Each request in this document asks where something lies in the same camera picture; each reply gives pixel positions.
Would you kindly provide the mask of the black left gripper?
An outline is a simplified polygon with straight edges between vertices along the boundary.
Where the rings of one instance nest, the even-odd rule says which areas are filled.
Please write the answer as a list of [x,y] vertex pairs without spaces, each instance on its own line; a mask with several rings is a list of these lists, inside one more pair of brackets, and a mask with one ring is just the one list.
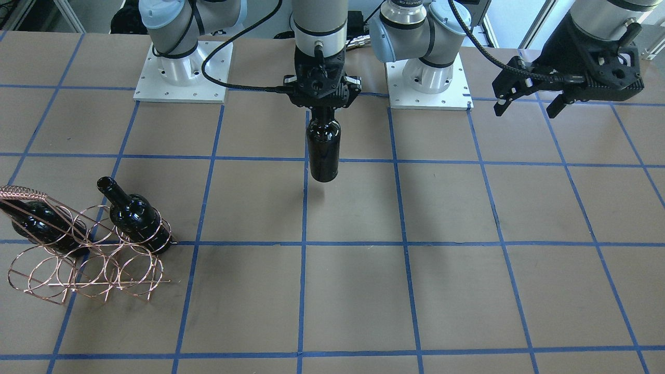
[[[577,100],[628,100],[645,87],[634,39],[642,30],[639,23],[622,26],[619,38],[603,41],[583,31],[566,15],[548,38],[533,64],[561,74],[584,76],[583,83],[564,84],[562,92],[546,108],[554,119]],[[513,100],[536,92],[533,78],[502,69],[492,82],[497,102],[496,116],[501,116]]]

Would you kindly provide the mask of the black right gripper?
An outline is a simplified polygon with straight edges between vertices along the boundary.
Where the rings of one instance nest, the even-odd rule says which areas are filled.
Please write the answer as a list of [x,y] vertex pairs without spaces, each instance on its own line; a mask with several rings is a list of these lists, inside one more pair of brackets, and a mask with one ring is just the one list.
[[347,108],[362,90],[359,76],[347,76],[346,50],[324,57],[316,47],[309,56],[298,47],[294,53],[295,75],[285,75],[283,85],[292,104],[297,106]]

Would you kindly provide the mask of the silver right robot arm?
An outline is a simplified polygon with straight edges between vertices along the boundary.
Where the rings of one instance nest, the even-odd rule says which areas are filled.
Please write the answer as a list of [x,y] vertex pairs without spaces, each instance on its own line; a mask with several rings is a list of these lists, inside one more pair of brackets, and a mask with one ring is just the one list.
[[152,41],[136,85],[135,100],[223,103],[229,88],[288,95],[307,108],[347,108],[361,92],[361,79],[344,69],[347,1],[294,1],[295,74],[278,87],[227,83],[232,40],[200,36],[240,28],[245,1],[140,1],[143,26]]

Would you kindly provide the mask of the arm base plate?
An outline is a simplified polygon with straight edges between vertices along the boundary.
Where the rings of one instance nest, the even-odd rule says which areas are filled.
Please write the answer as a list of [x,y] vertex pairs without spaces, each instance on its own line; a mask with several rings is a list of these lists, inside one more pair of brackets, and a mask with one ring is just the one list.
[[387,62],[385,75],[393,109],[470,111],[474,107],[460,54],[441,69],[420,59]]
[[224,104],[227,89],[207,80],[201,72],[203,61],[221,41],[200,41],[187,57],[166,59],[148,50],[134,99],[140,102]]

